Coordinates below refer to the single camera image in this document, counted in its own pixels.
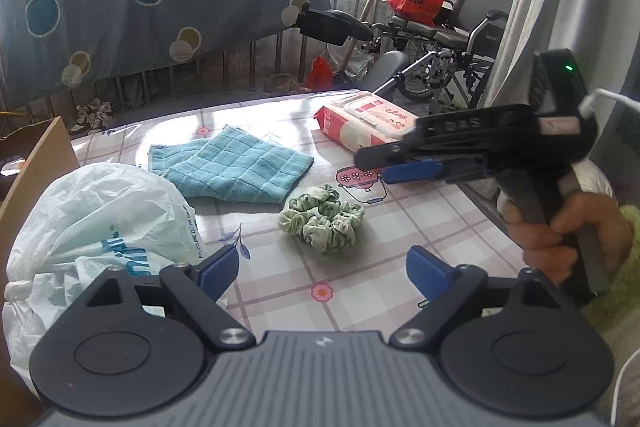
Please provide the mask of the right hand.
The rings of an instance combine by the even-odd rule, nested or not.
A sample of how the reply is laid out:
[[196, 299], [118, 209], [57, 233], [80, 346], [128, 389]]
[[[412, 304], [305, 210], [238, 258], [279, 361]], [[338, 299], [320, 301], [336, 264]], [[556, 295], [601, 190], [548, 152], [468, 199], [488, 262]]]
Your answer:
[[575, 248], [563, 244], [564, 237], [587, 225], [598, 236], [606, 273], [614, 275], [626, 262], [634, 241], [632, 223], [623, 215], [612, 197], [577, 192], [564, 202], [561, 210], [546, 225], [527, 222], [513, 202], [507, 200], [501, 210], [508, 235], [523, 249], [523, 260], [548, 279], [560, 285], [572, 274], [577, 263]]

